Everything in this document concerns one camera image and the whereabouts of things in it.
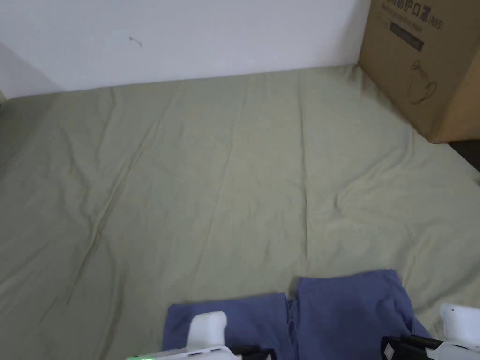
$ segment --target bed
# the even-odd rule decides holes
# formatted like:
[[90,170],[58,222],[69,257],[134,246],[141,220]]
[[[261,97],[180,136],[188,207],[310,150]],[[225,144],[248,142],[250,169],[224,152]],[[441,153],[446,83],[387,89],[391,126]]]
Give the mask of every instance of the bed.
[[5,358],[158,351],[168,306],[393,268],[442,334],[480,307],[479,173],[357,66],[10,100],[0,113]]

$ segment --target blue pants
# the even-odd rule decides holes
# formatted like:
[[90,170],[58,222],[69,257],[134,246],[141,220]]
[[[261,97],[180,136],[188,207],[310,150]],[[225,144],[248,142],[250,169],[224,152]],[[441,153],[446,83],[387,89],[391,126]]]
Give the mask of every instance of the blue pants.
[[393,270],[330,279],[300,278],[297,297],[284,293],[240,300],[174,304],[168,309],[163,350],[185,347],[192,318],[227,315],[228,347],[273,348],[279,360],[381,359],[383,336],[429,337],[415,318]]

